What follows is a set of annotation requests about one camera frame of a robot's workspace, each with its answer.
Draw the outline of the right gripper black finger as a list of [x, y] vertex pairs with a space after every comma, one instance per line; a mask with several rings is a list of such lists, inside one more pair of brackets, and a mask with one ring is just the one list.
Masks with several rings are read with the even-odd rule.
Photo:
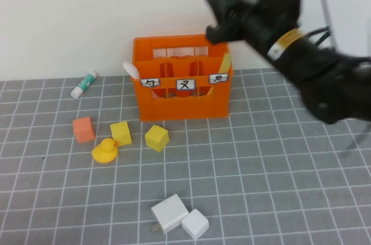
[[215, 18], [218, 24], [224, 24], [225, 21], [228, 19], [229, 11], [232, 6], [232, 0], [205, 0]]
[[227, 27], [221, 27], [218, 25], [212, 27], [209, 25], [206, 27], [205, 37], [213, 45], [224, 42], [232, 42], [235, 41], [235, 31], [230, 30]]

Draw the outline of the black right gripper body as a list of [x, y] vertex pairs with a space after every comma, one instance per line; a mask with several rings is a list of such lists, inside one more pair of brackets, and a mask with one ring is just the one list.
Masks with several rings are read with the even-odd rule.
[[274, 41], [286, 33], [285, 20], [269, 11], [241, 0], [224, 2], [223, 41], [246, 41], [254, 50], [266, 52]]

